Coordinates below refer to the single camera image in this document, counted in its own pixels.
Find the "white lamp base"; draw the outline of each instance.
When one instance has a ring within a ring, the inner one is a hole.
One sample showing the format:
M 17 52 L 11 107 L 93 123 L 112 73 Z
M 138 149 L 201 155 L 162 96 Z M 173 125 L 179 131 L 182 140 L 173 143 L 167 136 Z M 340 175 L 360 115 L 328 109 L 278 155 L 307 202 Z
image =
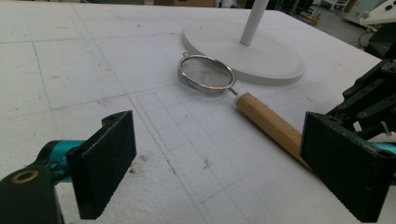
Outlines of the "white lamp base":
M 239 80 L 266 85 L 290 85 L 305 72 L 305 60 L 291 45 L 263 31 L 257 31 L 250 46 L 239 38 L 244 25 L 230 21 L 193 21 L 183 34 L 192 54 L 202 54 L 227 64 Z

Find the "table surface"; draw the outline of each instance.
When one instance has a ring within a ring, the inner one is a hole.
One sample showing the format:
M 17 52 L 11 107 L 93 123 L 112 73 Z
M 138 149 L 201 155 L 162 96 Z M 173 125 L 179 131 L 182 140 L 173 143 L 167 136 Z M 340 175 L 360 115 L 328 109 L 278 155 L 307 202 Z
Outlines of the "table surface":
M 0 3 L 0 176 L 55 139 L 87 139 L 100 120 L 134 111 L 138 154 L 105 212 L 80 220 L 72 185 L 56 186 L 66 223 L 359 223 L 310 172 L 237 112 L 233 96 L 182 86 L 177 63 L 191 21 L 245 23 L 249 10 Z M 259 29 L 307 62 L 285 87 L 237 81 L 301 131 L 379 62 L 283 13 Z M 391 187 L 378 223 L 396 220 Z

